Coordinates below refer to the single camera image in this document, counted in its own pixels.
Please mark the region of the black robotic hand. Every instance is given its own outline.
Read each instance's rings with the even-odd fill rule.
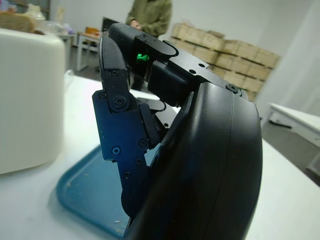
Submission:
[[[125,237],[245,238],[262,175],[260,118],[246,93],[170,42],[124,24],[112,25],[99,52],[103,90],[92,99],[103,158],[117,162],[131,217]],[[128,69],[181,107],[169,129],[129,93]],[[144,153],[158,143],[147,166]]]

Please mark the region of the white appliance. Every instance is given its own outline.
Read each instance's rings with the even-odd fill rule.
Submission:
[[[0,174],[54,161],[63,143],[65,46],[0,28]]]

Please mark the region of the white wall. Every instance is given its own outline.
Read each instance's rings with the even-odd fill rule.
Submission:
[[[258,46],[284,56],[305,19],[312,0],[278,0]]]
[[[262,117],[268,103],[320,115],[315,106],[320,87],[319,12],[320,2],[314,0],[285,56],[258,95],[256,105]]]
[[[195,27],[224,33],[227,39],[257,45],[277,0],[173,0],[169,32],[175,23],[189,20]]]
[[[277,0],[172,0],[171,25],[162,39],[169,39],[172,26],[183,20],[197,28],[226,34],[228,39],[258,44]],[[101,28],[102,18],[126,20],[134,0],[60,0],[65,21],[76,32],[85,27]]]

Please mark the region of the blue tray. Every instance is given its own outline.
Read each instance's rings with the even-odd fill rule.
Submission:
[[[157,149],[145,154],[148,165]],[[118,166],[104,161],[100,145],[70,168],[56,187],[58,200],[66,209],[117,238],[123,237],[129,221],[121,192]]]

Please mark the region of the desk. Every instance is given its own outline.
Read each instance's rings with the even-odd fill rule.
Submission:
[[[0,175],[1,239],[113,239],[65,210],[55,191],[62,174],[99,144],[92,94],[101,88],[97,81],[66,75],[63,152],[52,163]],[[319,240],[320,188],[265,141],[263,158],[260,196],[246,239]]]
[[[320,138],[320,117],[307,114],[301,111],[293,110],[288,107],[280,106],[274,103],[271,103],[269,105],[269,110],[266,114],[266,117],[264,117],[261,121],[262,128],[267,122],[269,122],[271,116],[274,113],[280,114],[281,116],[290,119],[295,124],[308,129]],[[319,167],[315,167],[315,165],[319,165],[319,161],[320,153],[317,156],[315,156],[314,160],[311,161],[311,163],[307,167],[308,169],[315,172],[318,176],[320,176],[320,169]]]
[[[89,33],[82,33],[79,32],[79,43],[78,43],[78,53],[77,53],[77,60],[76,60],[76,70],[81,71],[82,69],[88,66],[89,56],[90,56],[90,45],[92,42],[97,43],[99,45],[100,37],[94,34]],[[86,49],[86,60],[85,63],[82,64],[82,48],[85,46],[83,44],[84,41],[87,41],[87,49]]]

